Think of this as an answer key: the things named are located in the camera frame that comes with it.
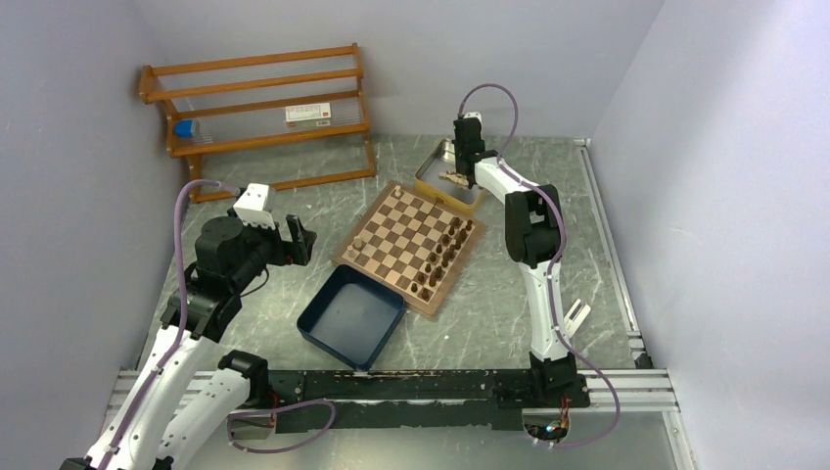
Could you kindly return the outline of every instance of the gray wall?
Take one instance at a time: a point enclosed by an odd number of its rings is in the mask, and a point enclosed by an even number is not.
[[[97,439],[171,252],[180,162],[138,67],[163,63],[127,0],[0,8],[0,468]]]
[[[830,6],[667,0],[591,155],[702,469],[827,468]]]
[[[374,131],[449,133],[464,94],[494,81],[515,91],[520,133],[581,137],[595,129],[662,3],[138,0],[173,63],[356,41]],[[513,111],[499,92],[485,90],[470,106],[486,113],[488,132],[509,131]]]

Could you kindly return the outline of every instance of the wooden chessboard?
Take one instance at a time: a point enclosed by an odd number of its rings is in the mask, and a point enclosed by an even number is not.
[[[416,310],[434,316],[484,229],[481,222],[392,181],[332,261],[381,281]]]

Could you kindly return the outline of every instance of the blue tray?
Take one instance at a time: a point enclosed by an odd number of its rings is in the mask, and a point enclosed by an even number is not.
[[[326,353],[369,370],[404,310],[401,294],[340,265],[302,311],[297,328]]]

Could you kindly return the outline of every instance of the white box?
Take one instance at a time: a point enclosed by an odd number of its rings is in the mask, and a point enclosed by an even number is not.
[[[289,130],[315,129],[332,125],[332,106],[329,103],[286,107],[286,127]]]

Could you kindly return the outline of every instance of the wire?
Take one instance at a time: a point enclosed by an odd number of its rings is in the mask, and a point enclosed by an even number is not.
[[[158,377],[161,374],[161,372],[164,370],[164,366],[179,349],[182,336],[184,335],[185,326],[187,325],[188,312],[187,286],[185,285],[184,278],[184,256],[182,255],[181,225],[182,215],[184,211],[184,203],[188,200],[190,190],[197,186],[216,186],[218,188],[229,191],[231,194],[239,194],[239,188],[223,183],[221,181],[213,181],[210,179],[194,179],[193,181],[190,181],[187,184],[185,184],[181,191],[179,191],[179,195],[176,198],[176,205],[173,209],[173,257],[176,260],[176,277],[179,282],[180,305],[179,325],[178,331],[176,332],[176,338],[175,340],[173,340],[173,343],[170,345],[167,351],[165,351],[164,354],[161,355],[161,358],[159,359],[159,362],[157,363],[156,367],[154,367],[153,370],[150,371],[150,373],[144,379],[144,382],[141,383],[141,385],[138,388],[138,391],[135,394],[135,398],[127,406],[126,411],[124,412],[124,416],[121,419],[121,422],[118,424],[117,429],[115,429],[115,432],[113,433],[113,438],[110,441],[109,445],[110,449],[104,452],[104,456],[101,457],[101,463],[98,465],[99,470],[107,470],[107,467],[110,465],[110,461],[113,459],[113,455],[115,454],[115,449],[117,448],[118,443],[121,442],[127,428],[129,428],[130,424],[132,424],[132,421],[135,418],[135,413],[138,411],[139,406],[141,406],[141,403],[144,400],[145,395],[150,390],[150,386],[153,385],[153,381],[156,379],[156,377]]]
[[[510,101],[513,103],[513,127],[510,129],[510,133],[507,134],[507,139],[505,139],[504,143],[501,144],[501,150],[498,151],[499,159],[501,155],[504,154],[504,151],[507,149],[507,146],[510,145],[510,141],[513,140],[513,134],[516,133],[516,127],[519,126],[519,104],[516,103],[516,97],[513,96],[513,93],[510,92],[507,88],[498,83],[482,83],[481,85],[473,88],[467,93],[467,96],[461,100],[461,106],[458,107],[458,117],[462,118],[464,116],[464,105],[467,104],[467,100],[473,96],[473,93],[481,90],[482,88],[498,88],[499,90],[503,91],[507,96],[510,98]]]
[[[548,205],[548,207],[551,208],[551,211],[553,212],[553,216],[556,219],[557,224],[559,224],[559,237],[560,237],[559,250],[556,251],[556,254],[554,254],[553,258],[550,260],[550,263],[547,266],[547,272],[546,272],[546,276],[545,276],[545,277],[547,277],[547,296],[548,296],[548,304],[550,305],[550,315],[551,315],[551,319],[553,321],[553,331],[556,333],[556,337],[559,340],[559,342],[562,344],[563,347],[565,347],[566,350],[568,350],[569,353],[573,354],[574,357],[579,359],[582,363],[584,363],[589,368],[591,368],[594,372],[597,373],[599,378],[602,379],[603,382],[605,382],[605,384],[608,386],[608,390],[611,392],[611,397],[614,399],[614,419],[611,421],[611,424],[606,429],[604,429],[599,434],[597,434],[596,436],[594,436],[590,439],[586,439],[586,440],[583,440],[583,441],[577,441],[575,443],[556,444],[556,447],[587,446],[587,445],[593,444],[593,443],[603,439],[604,437],[608,436],[609,434],[611,434],[611,432],[614,431],[614,429],[617,427],[617,424],[620,423],[620,396],[617,394],[617,389],[615,389],[614,385],[611,383],[611,379],[609,379],[608,376],[605,375],[605,373],[599,367],[597,367],[591,361],[589,361],[587,359],[587,357],[580,354],[577,350],[574,349],[574,347],[572,347],[568,343],[568,341],[566,341],[565,337],[562,335],[562,331],[561,331],[562,327],[560,327],[559,322],[556,320],[556,305],[554,304],[554,299],[553,299],[554,286],[553,286],[553,275],[552,275],[552,273],[553,273],[553,266],[562,258],[562,254],[565,251],[565,246],[567,245],[567,238],[565,236],[565,223],[564,223],[564,220],[562,219],[562,213],[556,207],[556,205],[553,204],[553,200],[551,200],[550,196],[548,196],[547,193],[542,191],[535,184],[531,184],[529,181],[526,181],[520,175],[518,175],[518,174],[514,173],[513,171],[511,171],[508,168],[507,164],[504,163],[504,155],[503,155],[504,149],[507,148],[507,144],[509,144],[510,140],[513,139],[513,134],[516,132],[516,127],[519,123],[519,104],[516,102],[516,98],[513,96],[513,93],[511,93],[510,90],[508,90],[507,88],[505,88],[502,85],[499,85],[497,83],[483,83],[483,84],[473,88],[472,90],[470,90],[470,92],[467,93],[467,95],[464,97],[464,99],[461,100],[461,106],[459,106],[459,108],[458,108],[458,115],[462,116],[462,114],[464,112],[464,105],[467,103],[467,100],[470,98],[470,96],[473,95],[473,93],[475,93],[476,91],[478,91],[482,88],[487,88],[487,87],[498,88],[499,90],[506,93],[507,96],[510,97],[510,101],[513,102],[513,128],[510,129],[510,134],[507,136],[507,140],[502,145],[501,150],[496,154],[496,163],[497,163],[498,167],[504,172],[504,174],[506,174],[508,177],[510,177],[511,179],[516,181],[520,186],[528,188],[528,189],[532,190],[533,192],[535,192],[536,194],[538,194],[542,198],[542,200]]]
[[[237,418],[251,417],[251,416],[265,416],[265,415],[270,415],[270,414],[285,413],[285,412],[292,411],[292,410],[295,410],[295,409],[305,408],[307,406],[314,406],[314,405],[328,406],[329,409],[331,409],[332,412],[329,415],[329,422],[327,422],[326,425],[323,426],[323,429],[321,429],[320,431],[317,432],[317,434],[315,434],[314,436],[311,436],[310,438],[306,439],[305,441],[301,441],[301,442],[296,443],[294,445],[287,446],[287,447],[281,447],[281,448],[251,448],[251,447],[243,446],[243,445],[237,443],[233,438],[233,432],[231,431],[231,425],[233,424],[234,421],[237,420]],[[300,447],[303,447],[303,446],[307,446],[307,445],[313,443],[314,441],[320,439],[320,437],[323,436],[326,433],[326,431],[331,429],[332,424],[334,424],[334,422],[335,422],[335,417],[336,416],[337,416],[337,410],[335,409],[334,404],[331,403],[328,400],[325,400],[325,399],[311,399],[309,401],[301,401],[299,403],[289,404],[288,406],[282,406],[282,407],[279,407],[279,408],[274,407],[274,408],[271,408],[271,409],[255,409],[255,410],[252,410],[252,411],[234,411],[233,413],[228,415],[228,426],[227,426],[227,428],[228,428],[228,444],[230,444],[231,446],[233,446],[233,447],[235,447],[239,450],[249,452],[249,453],[283,453],[283,452],[288,452],[288,451],[291,451],[291,450],[294,450],[294,449],[297,449],[297,448],[300,448]]]
[[[270,278],[271,278],[271,273],[268,272],[268,266],[265,266],[265,280],[262,281],[262,284],[259,284],[258,286],[254,287],[253,289],[247,291],[245,294],[239,296],[239,298],[241,299],[242,297],[249,296],[249,295],[253,294],[254,292],[258,291],[259,289],[262,289],[263,287],[265,287],[265,284],[268,283],[268,280]]]

